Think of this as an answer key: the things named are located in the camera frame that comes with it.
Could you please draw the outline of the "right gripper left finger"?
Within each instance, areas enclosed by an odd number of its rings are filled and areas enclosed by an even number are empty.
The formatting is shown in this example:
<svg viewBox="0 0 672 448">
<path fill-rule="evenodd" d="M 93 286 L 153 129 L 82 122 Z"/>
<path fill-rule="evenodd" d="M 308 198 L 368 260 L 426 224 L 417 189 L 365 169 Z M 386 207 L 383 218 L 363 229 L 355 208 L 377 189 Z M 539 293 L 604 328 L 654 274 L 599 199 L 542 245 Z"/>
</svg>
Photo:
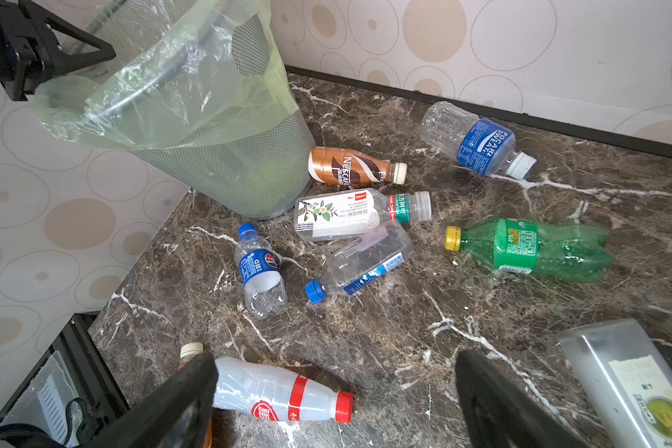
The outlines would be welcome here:
<svg viewBox="0 0 672 448">
<path fill-rule="evenodd" d="M 218 369 L 199 354 L 110 424 L 89 447 L 208 447 Z"/>
</svg>

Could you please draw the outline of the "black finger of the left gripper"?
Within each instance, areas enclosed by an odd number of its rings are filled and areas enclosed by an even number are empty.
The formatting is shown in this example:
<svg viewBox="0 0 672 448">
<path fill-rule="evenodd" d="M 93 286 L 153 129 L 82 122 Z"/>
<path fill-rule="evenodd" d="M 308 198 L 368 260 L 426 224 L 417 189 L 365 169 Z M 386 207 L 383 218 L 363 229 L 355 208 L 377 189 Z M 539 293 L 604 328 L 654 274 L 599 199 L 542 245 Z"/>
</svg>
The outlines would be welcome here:
<svg viewBox="0 0 672 448">
<path fill-rule="evenodd" d="M 0 1 L 0 83 L 13 102 L 53 78 L 115 57 L 109 43 L 33 1 Z"/>
</svg>

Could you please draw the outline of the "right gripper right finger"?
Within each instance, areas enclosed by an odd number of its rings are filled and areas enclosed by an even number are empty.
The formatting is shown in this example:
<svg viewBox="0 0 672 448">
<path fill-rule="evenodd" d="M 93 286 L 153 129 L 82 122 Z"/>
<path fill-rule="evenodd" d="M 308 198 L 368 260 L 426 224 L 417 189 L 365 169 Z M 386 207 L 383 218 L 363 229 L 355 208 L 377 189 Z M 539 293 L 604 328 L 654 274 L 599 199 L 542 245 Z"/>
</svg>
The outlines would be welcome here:
<svg viewBox="0 0 672 448">
<path fill-rule="evenodd" d="M 474 447 L 586 446 L 474 351 L 458 354 L 455 384 Z"/>
</svg>

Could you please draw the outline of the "green mesh bin with liner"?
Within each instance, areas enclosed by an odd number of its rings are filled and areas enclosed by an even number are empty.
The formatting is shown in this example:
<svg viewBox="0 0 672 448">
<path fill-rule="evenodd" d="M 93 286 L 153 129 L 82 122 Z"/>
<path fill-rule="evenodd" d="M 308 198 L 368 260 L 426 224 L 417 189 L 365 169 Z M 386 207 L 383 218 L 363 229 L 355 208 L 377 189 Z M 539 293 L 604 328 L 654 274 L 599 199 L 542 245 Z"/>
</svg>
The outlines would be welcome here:
<svg viewBox="0 0 672 448">
<path fill-rule="evenodd" d="M 314 138 L 267 1 L 108 1 L 87 31 L 114 59 L 54 78 L 33 110 L 56 138 L 125 149 L 238 215 L 269 220 L 308 191 Z"/>
</svg>

